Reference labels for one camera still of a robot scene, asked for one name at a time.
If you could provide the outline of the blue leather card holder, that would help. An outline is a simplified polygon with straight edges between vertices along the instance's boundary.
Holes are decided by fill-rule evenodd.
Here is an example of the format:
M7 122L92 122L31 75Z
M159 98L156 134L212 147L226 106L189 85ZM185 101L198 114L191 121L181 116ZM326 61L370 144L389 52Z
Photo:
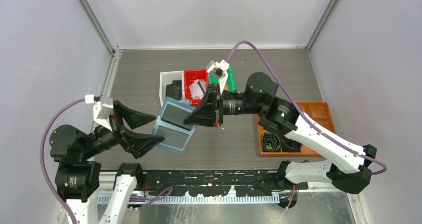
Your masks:
M160 135L165 137L165 140L158 144L159 147L177 153L183 153L190 138L192 137L195 131L196 126L194 125L192 130L185 130L183 128L177 127L175 125L163 121L161 119L161 115L163 114L164 108L167 104L175 104L176 106L180 106L183 109L186 109L191 112L193 112L195 108L190 106L191 102L187 99L182 99L179 101L170 97L166 97L163 105L161 106L159 115L157 117L152 131L154 135Z

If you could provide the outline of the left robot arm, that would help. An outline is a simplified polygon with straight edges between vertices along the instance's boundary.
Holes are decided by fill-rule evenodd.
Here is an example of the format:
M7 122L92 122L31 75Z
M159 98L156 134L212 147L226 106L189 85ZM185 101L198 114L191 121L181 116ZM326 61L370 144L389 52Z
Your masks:
M153 122L156 116L138 112L108 97L86 96L93 104L92 133L65 124L50 135L50 155L59 166L55 175L56 196L71 224L120 224L133 191L145 184L139 163L123 163L115 176L111 200L103 217L98 215L101 164L93 158L112 147L139 159L164 140L154 134L134 130Z

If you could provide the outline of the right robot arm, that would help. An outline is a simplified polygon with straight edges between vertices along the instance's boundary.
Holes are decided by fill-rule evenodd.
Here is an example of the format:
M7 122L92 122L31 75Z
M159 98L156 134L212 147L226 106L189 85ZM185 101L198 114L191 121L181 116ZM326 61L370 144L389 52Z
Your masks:
M306 145L324 157L320 162L282 161L277 185L294 189L305 182L330 183L350 194L359 194L371 181L377 149L349 142L314 121L296 103L276 95L278 85L262 72L248 77L242 93L221 92L209 85L206 94L184 124L217 127L226 115L256 114L266 131Z

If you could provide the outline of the grey card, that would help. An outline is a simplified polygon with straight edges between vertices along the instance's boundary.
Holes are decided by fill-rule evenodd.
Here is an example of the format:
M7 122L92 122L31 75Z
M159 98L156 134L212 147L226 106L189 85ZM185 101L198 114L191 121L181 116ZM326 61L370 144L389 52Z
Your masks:
M163 114L161 115L161 119L185 130L192 130L194 127L193 125L184 124L184 119L190 113L191 111L183 109L180 106L176 106L175 104L167 104L164 108Z

